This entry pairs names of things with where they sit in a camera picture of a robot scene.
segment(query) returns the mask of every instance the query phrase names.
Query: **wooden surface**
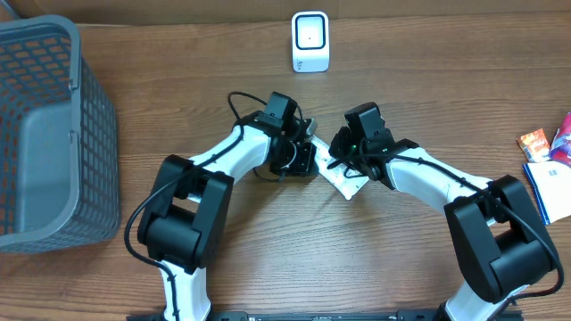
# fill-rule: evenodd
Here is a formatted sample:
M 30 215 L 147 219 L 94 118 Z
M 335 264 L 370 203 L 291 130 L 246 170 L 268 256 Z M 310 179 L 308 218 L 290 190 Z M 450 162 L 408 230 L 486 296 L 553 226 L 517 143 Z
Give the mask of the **wooden surface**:
M 330 19 L 566 12 L 571 0 L 12 0 L 24 16 L 60 14 L 78 23 L 159 25 L 289 21 L 299 11 Z
M 571 110 L 570 29 L 571 13 L 333 21 L 331 67 L 319 74 L 292 72 L 288 22 L 82 37 L 117 108 L 124 224 L 165 156 L 204 152 L 228 134 L 232 90 L 291 95 L 328 142 L 345 111 L 375 101 L 396 139 L 475 175 L 525 181 L 516 137 L 552 137 Z M 549 226 L 568 271 L 570 228 L 571 218 Z M 121 235 L 0 261 L 2 320 L 121 320 L 164 304 L 159 271 L 131 258 Z M 369 182 L 347 202 L 323 177 L 277 185 L 249 174 L 232 195 L 208 291 L 218 310 L 373 312 L 435 308 L 461 280 L 445 219 L 412 197 Z M 554 282 L 552 273 L 534 289 Z M 568 320 L 569 300 L 567 283 L 520 307 L 529 320 Z

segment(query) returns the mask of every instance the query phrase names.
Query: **plastic wrapper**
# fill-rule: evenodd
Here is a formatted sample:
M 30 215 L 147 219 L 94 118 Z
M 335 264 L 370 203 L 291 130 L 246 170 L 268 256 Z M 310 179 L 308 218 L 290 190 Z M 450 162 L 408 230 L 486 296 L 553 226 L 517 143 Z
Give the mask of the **plastic wrapper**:
M 550 159 L 550 143 L 543 133 L 543 129 L 537 129 L 533 133 L 523 135 L 517 142 L 524 150 L 527 160 L 530 162 L 542 162 Z
M 553 139 L 550 157 L 571 166 L 571 112 L 567 114 Z

